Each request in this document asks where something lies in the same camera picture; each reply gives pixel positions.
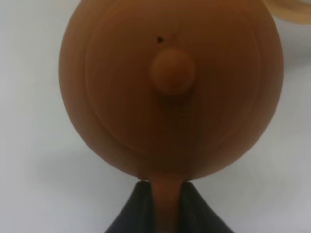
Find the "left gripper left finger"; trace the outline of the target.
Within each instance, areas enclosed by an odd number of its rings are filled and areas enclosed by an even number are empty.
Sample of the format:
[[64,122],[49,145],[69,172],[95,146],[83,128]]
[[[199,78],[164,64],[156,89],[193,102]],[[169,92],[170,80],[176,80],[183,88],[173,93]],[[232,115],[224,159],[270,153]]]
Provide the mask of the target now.
[[136,183],[130,198],[106,233],[153,233],[153,202],[151,184]]

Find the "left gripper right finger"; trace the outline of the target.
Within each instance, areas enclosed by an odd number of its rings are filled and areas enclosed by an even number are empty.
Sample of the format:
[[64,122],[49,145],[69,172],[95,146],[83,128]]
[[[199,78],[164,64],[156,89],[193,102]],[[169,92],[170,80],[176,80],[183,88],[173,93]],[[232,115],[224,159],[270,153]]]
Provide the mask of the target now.
[[191,182],[182,184],[178,231],[180,233],[233,233],[207,205]]

